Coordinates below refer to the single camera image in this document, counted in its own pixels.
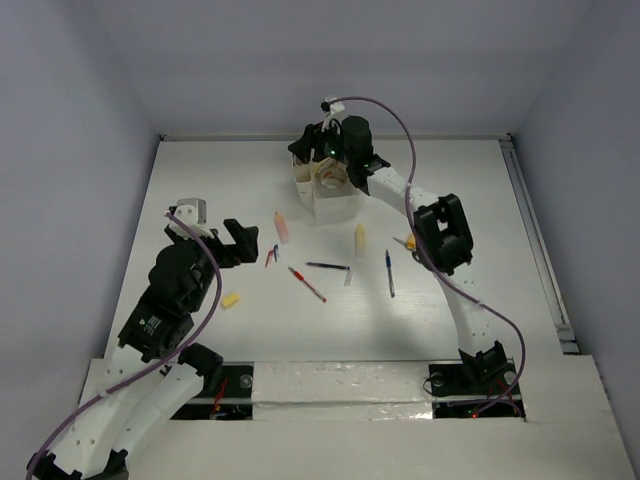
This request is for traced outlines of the large clear packing tape roll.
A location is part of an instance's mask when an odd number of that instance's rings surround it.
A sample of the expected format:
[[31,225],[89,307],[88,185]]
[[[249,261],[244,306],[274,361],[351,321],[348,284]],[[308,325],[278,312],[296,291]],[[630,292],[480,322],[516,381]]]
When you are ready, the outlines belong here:
[[316,179],[320,187],[328,191],[340,190],[348,183],[346,172],[336,166],[319,169],[316,173]]

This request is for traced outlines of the yellow eraser block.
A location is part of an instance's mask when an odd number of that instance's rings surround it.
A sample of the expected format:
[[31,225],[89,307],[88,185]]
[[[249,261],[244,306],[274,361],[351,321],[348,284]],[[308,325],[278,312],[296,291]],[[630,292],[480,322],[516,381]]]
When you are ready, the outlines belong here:
[[236,305],[238,301],[239,295],[237,293],[230,293],[221,300],[221,306],[223,309],[229,309]]

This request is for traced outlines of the yellow highlighter marker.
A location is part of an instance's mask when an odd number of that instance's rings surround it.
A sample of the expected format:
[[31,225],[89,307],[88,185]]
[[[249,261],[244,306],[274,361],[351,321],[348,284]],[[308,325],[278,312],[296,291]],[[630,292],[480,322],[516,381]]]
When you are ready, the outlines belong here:
[[366,253],[366,232],[362,224],[358,224],[354,231],[354,255],[363,258]]

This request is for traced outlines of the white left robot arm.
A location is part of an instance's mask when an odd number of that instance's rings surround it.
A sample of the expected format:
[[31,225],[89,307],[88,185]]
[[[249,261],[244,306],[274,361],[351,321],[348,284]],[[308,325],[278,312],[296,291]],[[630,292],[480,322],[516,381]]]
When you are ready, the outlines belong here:
[[126,479],[132,464],[171,417],[221,383],[223,359],[197,343],[213,315],[192,318],[221,272],[258,258],[259,230],[226,219],[233,241],[180,207],[167,215],[170,245],[123,325],[89,400],[58,426],[27,465],[29,479]]

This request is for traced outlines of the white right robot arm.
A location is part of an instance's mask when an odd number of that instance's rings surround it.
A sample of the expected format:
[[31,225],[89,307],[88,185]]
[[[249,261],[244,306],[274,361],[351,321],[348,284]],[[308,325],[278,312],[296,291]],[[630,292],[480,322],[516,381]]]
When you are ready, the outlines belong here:
[[504,378],[511,364],[488,316],[513,322],[475,296],[474,240],[459,197],[412,186],[411,177],[403,177],[375,152],[369,122],[360,116],[309,124],[288,151],[298,165],[326,160],[343,165],[353,187],[407,216],[416,240],[414,257],[437,279],[454,321],[462,384],[470,394],[493,401],[508,396],[522,371],[516,370],[510,381]]

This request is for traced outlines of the red pen cap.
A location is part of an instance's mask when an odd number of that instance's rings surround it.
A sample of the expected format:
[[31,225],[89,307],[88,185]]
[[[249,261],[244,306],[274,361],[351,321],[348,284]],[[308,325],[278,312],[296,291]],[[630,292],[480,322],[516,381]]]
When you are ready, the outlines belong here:
[[270,263],[272,262],[273,258],[274,258],[274,250],[271,249],[271,250],[268,251],[267,256],[266,256],[265,268],[270,265]]

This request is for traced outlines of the pink highlighter marker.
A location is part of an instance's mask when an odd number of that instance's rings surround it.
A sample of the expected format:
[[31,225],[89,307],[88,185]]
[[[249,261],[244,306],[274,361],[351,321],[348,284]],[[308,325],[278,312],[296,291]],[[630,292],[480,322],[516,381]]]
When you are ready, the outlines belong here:
[[278,238],[281,244],[288,244],[290,241],[289,231],[282,214],[276,212],[274,214],[274,226],[278,234]]

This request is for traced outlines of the red gel pen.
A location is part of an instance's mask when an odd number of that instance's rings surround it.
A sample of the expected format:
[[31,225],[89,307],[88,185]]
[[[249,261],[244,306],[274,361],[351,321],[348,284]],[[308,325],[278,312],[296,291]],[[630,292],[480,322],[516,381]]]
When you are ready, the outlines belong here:
[[307,289],[309,289],[313,295],[318,298],[322,303],[326,303],[327,299],[326,297],[319,292],[319,290],[317,290],[309,281],[306,280],[306,278],[296,269],[294,269],[291,266],[288,266],[288,271],[300,282],[302,283]]

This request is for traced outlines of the white perforated organizer basket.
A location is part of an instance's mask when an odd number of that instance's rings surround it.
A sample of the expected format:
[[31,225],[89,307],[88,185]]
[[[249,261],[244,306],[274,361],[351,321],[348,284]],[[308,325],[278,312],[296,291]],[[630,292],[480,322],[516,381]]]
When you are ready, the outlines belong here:
[[291,165],[299,199],[312,213],[317,225],[344,222],[357,216],[361,193],[351,184],[349,178],[348,183],[337,191],[322,189],[316,179],[319,169],[336,166],[346,172],[344,165],[330,158],[301,164],[292,154]]

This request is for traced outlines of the purple gel pen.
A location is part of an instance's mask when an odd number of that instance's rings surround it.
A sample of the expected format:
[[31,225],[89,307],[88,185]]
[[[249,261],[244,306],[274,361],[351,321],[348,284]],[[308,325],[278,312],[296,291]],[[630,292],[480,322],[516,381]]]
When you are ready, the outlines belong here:
[[307,261],[305,262],[305,265],[309,267],[321,268],[321,269],[332,269],[332,270],[342,270],[342,271],[351,270],[351,267],[348,265],[339,265],[339,264],[324,263],[324,262]]

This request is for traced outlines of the blue ballpoint pen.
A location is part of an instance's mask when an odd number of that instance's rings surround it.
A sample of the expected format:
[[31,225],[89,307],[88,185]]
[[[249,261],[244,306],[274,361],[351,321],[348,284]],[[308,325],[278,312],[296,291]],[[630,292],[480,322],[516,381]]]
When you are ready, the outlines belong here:
[[395,283],[394,283],[394,276],[393,276],[392,259],[388,249],[385,250],[385,263],[386,263],[389,294],[391,298],[395,298],[396,290],[395,290]]

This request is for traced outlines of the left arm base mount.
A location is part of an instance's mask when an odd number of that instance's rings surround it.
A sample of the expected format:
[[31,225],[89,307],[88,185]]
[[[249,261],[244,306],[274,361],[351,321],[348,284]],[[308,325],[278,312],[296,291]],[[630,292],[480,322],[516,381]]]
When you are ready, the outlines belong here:
[[253,418],[253,363],[225,363],[218,384],[183,405],[172,417],[179,421],[245,421]]

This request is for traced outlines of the black handled scissors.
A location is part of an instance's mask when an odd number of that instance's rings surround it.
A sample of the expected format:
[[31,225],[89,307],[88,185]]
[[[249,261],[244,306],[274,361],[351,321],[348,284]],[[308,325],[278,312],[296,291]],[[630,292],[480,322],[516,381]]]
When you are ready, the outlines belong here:
[[420,255],[419,255],[419,253],[417,252],[417,247],[416,247],[416,249],[415,249],[415,250],[409,250],[409,249],[406,247],[406,240],[402,240],[402,239],[400,239],[400,238],[396,238],[396,237],[394,237],[394,238],[393,238],[393,240],[394,240],[396,243],[400,244],[400,245],[401,245],[405,250],[409,251],[409,252],[411,253],[412,258],[413,258],[417,263],[421,263],[421,262],[422,262],[422,260],[421,260],[421,258],[420,258]]

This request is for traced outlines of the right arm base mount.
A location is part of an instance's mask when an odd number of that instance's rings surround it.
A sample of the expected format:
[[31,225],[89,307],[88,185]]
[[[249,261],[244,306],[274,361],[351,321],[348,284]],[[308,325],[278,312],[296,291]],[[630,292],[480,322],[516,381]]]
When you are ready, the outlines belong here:
[[428,367],[422,388],[432,398],[436,419],[525,417],[515,365],[499,342],[486,352],[460,356],[457,363]]

